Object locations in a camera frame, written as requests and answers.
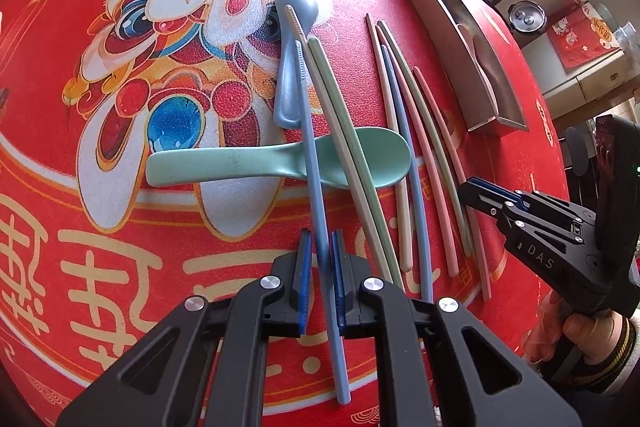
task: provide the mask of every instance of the screw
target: screw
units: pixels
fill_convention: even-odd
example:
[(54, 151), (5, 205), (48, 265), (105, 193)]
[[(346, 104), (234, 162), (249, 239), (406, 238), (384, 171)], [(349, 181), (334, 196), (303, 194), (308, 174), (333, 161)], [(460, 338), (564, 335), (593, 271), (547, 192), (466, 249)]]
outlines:
[(367, 290), (370, 290), (372, 292), (382, 290), (382, 286), (385, 285), (385, 283), (377, 277), (369, 277), (368, 279), (364, 280), (363, 284)]
[(193, 297), (189, 297), (184, 302), (184, 307), (187, 308), (190, 312), (197, 312), (204, 308), (204, 299), (198, 295), (194, 295)]
[(438, 301), (440, 309), (447, 313), (453, 313), (458, 309), (458, 301), (451, 297), (443, 297)]
[(280, 286), (280, 279), (275, 275), (265, 275), (262, 279), (260, 279), (260, 286), (262, 286), (265, 290), (273, 290)]

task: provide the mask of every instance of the table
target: table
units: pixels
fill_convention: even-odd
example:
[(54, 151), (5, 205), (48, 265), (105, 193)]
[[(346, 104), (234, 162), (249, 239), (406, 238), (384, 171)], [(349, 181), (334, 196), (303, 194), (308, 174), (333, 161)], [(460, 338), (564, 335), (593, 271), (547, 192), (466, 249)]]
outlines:
[[(364, 22), (387, 21), (421, 68), (446, 116), (466, 172), (507, 188), (566, 197), (551, 121), (504, 23), (477, 0), (474, 15), (522, 106), (529, 132), (466, 133), (431, 38), (408, 0), (319, 0), (324, 44), (356, 125), (385, 125)], [(0, 0), (0, 360), (38, 416), (60, 411), (187, 295), (235, 293), (296, 247), (310, 225), (306, 187), (256, 178), (154, 189), (153, 150), (273, 144), (300, 139), (272, 123), (278, 63), (273, 0)], [(151, 23), (145, 7), (162, 20)], [(316, 134), (327, 133), (313, 90)], [(481, 216), (494, 297), (478, 297), (476, 266), (446, 274), (436, 210), (420, 168), (436, 296), (451, 295), (517, 353), (546, 287), (509, 260)], [(397, 240), (393, 188), (380, 191)], [(346, 191), (326, 195), (331, 229), (367, 256)], [(406, 274), (419, 291), (417, 255)], [(377, 423), (371, 341), (349, 341), (352, 402), (332, 400), (318, 280), (307, 334), (271, 339), (264, 425)]]

